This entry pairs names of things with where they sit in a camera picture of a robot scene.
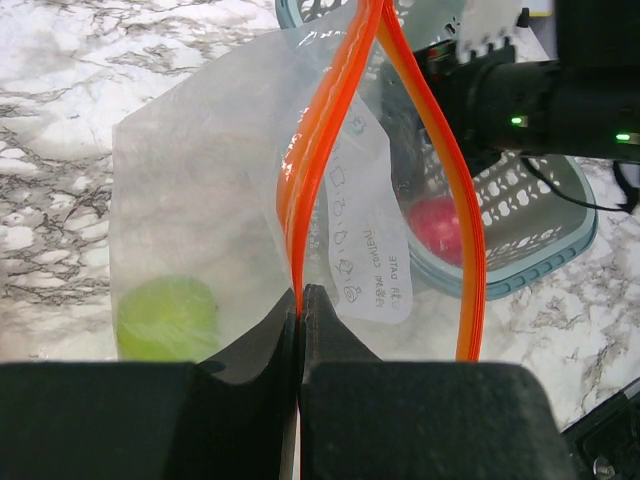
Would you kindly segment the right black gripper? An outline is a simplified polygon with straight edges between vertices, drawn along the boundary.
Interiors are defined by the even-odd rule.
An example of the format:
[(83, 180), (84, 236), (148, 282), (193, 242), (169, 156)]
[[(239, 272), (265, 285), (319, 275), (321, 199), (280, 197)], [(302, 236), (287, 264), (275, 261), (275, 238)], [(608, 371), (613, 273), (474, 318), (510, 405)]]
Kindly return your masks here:
[(557, 1), (557, 59), (519, 62), (508, 35), (528, 24), (508, 15), (497, 39), (463, 37), (415, 51), (469, 163), (504, 151), (639, 160), (639, 4)]

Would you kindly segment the green apple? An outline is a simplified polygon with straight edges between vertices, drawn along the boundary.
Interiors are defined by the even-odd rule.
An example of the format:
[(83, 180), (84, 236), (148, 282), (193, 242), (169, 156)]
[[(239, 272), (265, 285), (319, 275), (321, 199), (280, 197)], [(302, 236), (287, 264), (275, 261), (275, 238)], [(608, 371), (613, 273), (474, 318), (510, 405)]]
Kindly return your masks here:
[(200, 362), (220, 347), (217, 302), (191, 276), (162, 276), (127, 291), (114, 328), (122, 360)]

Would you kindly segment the red apple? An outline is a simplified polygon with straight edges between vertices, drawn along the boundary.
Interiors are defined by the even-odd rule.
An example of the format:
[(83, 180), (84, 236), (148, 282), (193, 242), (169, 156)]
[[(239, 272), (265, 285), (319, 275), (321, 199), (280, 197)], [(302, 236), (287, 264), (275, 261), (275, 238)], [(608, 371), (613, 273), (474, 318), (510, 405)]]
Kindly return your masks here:
[(420, 243), (448, 264), (462, 265), (461, 229), (453, 200), (433, 197), (414, 203), (409, 227)]

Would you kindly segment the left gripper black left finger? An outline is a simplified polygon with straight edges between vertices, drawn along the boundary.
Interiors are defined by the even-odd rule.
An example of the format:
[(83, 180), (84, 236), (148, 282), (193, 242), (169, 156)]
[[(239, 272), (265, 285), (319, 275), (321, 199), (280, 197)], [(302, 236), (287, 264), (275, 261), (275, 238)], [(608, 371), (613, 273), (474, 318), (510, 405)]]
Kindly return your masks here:
[(5, 479), (289, 479), (294, 296), (200, 363), (1, 367)]

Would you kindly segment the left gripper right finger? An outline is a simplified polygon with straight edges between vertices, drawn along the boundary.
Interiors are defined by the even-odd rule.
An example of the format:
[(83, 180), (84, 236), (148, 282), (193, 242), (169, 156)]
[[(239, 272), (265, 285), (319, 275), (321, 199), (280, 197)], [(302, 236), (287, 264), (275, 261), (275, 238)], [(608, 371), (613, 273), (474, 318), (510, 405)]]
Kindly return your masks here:
[(509, 363), (384, 361), (304, 293), (304, 479), (573, 479), (548, 397)]

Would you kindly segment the teal white plastic basket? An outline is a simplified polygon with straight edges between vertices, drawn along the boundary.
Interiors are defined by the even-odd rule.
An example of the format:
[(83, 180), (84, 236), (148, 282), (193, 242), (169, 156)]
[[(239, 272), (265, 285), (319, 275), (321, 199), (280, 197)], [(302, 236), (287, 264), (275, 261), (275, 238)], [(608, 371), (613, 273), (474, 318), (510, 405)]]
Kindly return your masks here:
[[(424, 46), (436, 40), (453, 39), (456, 33), (445, 33), (445, 26), (451, 25), (449, 32), (458, 24), (457, 15), (462, 11), (464, 1), (445, 1), (440, 7), (441, 15), (425, 24), (420, 30), (418, 16), (421, 12), (435, 9), (436, 1), (399, 1), (397, 9), (405, 23), (407, 38), (411, 45)], [(346, 1), (275, 1), (275, 11), (282, 29), (300, 27), (334, 10)], [(392, 154), (398, 153), (401, 160), (416, 163), (418, 172), (424, 167), (426, 184), (423, 187), (409, 186), (407, 182), (397, 195), (401, 207), (409, 211), (413, 204), (427, 200), (451, 200), (445, 185), (444, 171), (427, 139), (424, 127), (418, 129), (420, 120), (416, 112), (401, 124), (400, 133), (409, 132), (410, 145), (405, 148), (400, 133), (392, 133), (389, 115), (381, 113), (387, 104), (374, 99), (375, 95), (387, 88), (383, 84), (380, 67), (370, 67), (371, 75), (365, 78), (362, 87), (363, 99), (373, 113), (382, 119), (388, 132)], [(551, 156), (532, 160), (550, 180), (578, 200), (594, 200), (591, 186), (571, 158)], [(487, 289), (489, 301), (504, 298), (514, 292), (541, 280), (551, 272), (561, 268), (586, 252), (594, 241), (598, 230), (598, 214), (593, 210), (570, 204), (557, 198), (540, 180), (532, 176), (523, 166), (519, 156), (509, 152), (501, 160), (474, 179), (478, 202), (484, 223), (487, 255)], [(429, 288), (444, 294), (460, 297), (462, 269), (453, 260), (444, 260), (422, 244), (417, 234), (407, 226), (407, 240), (411, 261), (411, 275), (414, 293)]]

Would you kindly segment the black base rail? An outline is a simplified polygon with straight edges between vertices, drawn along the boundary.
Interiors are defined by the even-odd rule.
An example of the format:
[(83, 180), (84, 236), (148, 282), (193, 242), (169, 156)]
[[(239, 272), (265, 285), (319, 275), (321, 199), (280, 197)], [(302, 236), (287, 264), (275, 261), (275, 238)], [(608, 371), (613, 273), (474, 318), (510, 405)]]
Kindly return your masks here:
[(639, 480), (639, 379), (562, 432), (578, 479)]

